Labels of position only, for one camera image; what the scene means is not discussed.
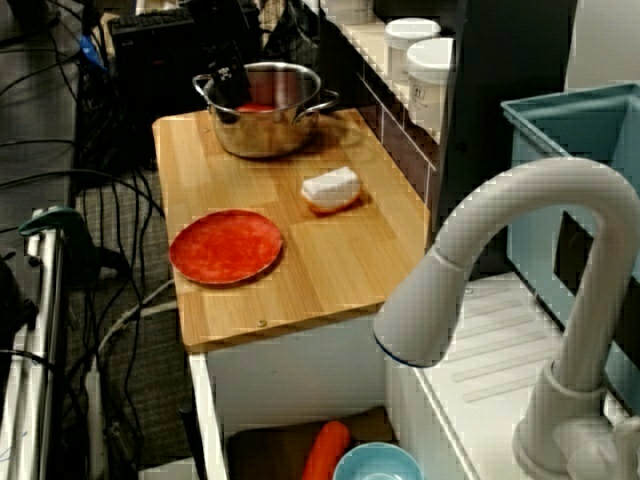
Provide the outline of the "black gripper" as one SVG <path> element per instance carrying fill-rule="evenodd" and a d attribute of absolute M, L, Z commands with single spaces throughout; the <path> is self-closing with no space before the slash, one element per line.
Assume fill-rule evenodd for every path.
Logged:
<path fill-rule="evenodd" d="M 252 97 L 241 54 L 250 53 L 250 29 L 241 2 L 184 0 L 179 5 L 189 12 L 206 50 L 208 102 L 227 109 L 248 104 Z"/>

